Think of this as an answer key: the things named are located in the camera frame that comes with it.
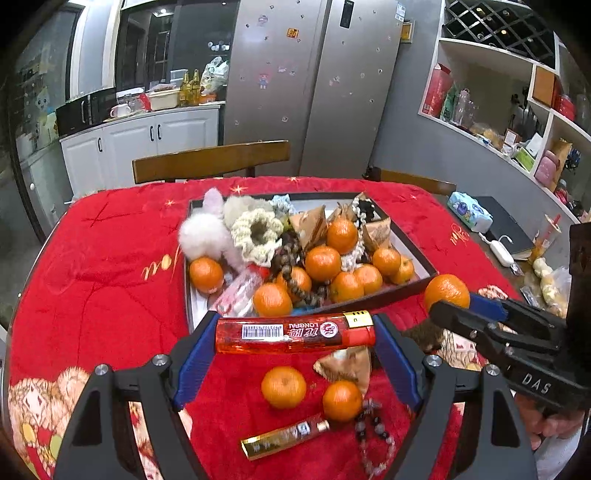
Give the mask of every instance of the barcode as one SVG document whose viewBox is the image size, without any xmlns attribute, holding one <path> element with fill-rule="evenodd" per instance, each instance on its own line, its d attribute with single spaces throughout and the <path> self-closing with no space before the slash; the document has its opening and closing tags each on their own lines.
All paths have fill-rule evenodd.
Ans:
<svg viewBox="0 0 591 480">
<path fill-rule="evenodd" d="M 242 325 L 243 340 L 277 339 L 283 336 L 283 325 Z"/>
</svg>

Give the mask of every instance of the chair backrest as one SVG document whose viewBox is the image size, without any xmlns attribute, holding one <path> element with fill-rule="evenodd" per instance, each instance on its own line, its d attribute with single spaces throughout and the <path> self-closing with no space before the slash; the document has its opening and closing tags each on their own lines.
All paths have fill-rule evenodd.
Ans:
<svg viewBox="0 0 591 480">
<path fill-rule="evenodd" d="M 146 181 L 201 179 L 246 169 L 246 176 L 255 176 L 255 166 L 290 159 L 287 140 L 241 143 L 201 148 L 134 160 L 136 184 Z"/>
<path fill-rule="evenodd" d="M 457 185 L 448 181 L 441 181 L 430 179 L 428 177 L 421 177 L 420 175 L 412 175 L 410 173 L 402 173 L 391 170 L 383 170 L 378 167 L 368 167 L 363 177 L 366 180 L 373 181 L 391 181 L 396 183 L 405 183 L 409 185 L 416 185 L 423 190 L 435 195 L 450 196 L 457 190 Z"/>
</svg>

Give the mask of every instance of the dining table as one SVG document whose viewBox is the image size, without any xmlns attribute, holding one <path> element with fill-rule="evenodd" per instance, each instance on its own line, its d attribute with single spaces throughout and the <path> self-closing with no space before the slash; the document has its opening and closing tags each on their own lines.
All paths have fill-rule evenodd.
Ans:
<svg viewBox="0 0 591 480">
<path fill-rule="evenodd" d="M 2 421 L 18 454 L 41 480 L 52 478 L 76 401 L 98 364 L 144 365 L 189 334 L 185 263 L 178 229 L 189 203 L 217 188 L 224 196 L 303 192 L 365 192 L 418 246 L 439 273 L 458 276 L 472 292 L 496 286 L 519 298 L 510 277 L 436 198 L 406 184 L 312 177 L 228 177 L 151 183 L 107 190 L 74 203 L 44 245 L 20 295 L 9 331 L 2 379 Z M 423 295 L 371 313 L 385 313 L 400 330 L 427 318 Z M 249 461 L 239 441 L 322 411 L 329 382 L 313 363 L 323 353 L 216 354 L 197 397 L 180 412 L 191 445 L 212 480 L 361 480 L 367 476 L 346 424 L 285 452 Z M 307 392 L 297 408 L 276 410 L 261 394 L 265 373 L 291 365 Z M 366 398 L 397 448 L 410 428 L 408 409 L 383 370 L 374 369 Z M 140 404 L 130 403 L 139 455 L 148 479 L 161 478 Z M 452 463 L 461 414 L 450 411 L 431 479 Z M 388 445 L 368 439 L 374 463 Z"/>
</svg>

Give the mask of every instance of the refrigerator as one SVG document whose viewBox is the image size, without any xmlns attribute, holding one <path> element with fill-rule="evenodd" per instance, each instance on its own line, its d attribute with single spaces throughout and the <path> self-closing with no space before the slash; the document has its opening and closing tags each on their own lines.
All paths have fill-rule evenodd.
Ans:
<svg viewBox="0 0 591 480">
<path fill-rule="evenodd" d="M 257 175 L 361 178 L 398 54 L 395 0 L 242 0 L 224 144 L 289 140 Z"/>
</svg>

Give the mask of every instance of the screw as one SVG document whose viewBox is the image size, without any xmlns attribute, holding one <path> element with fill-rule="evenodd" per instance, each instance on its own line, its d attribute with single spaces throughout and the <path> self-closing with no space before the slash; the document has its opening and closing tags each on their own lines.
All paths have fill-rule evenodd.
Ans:
<svg viewBox="0 0 591 480">
<path fill-rule="evenodd" d="M 95 367 L 95 374 L 97 375 L 104 375 L 109 371 L 109 365 L 100 364 Z"/>
<path fill-rule="evenodd" d="M 484 367 L 484 370 L 486 371 L 486 373 L 492 375 L 493 377 L 496 377 L 501 373 L 501 369 L 493 364 L 488 364 L 486 367 Z"/>
<path fill-rule="evenodd" d="M 164 355 L 163 353 L 159 353 L 158 355 L 154 355 L 152 357 L 152 363 L 157 367 L 161 367 L 162 365 L 166 365 L 168 363 L 168 355 Z"/>
<path fill-rule="evenodd" d="M 439 355 L 427 355 L 425 357 L 425 361 L 430 367 L 439 367 L 439 365 L 441 365 L 443 362 Z"/>
</svg>

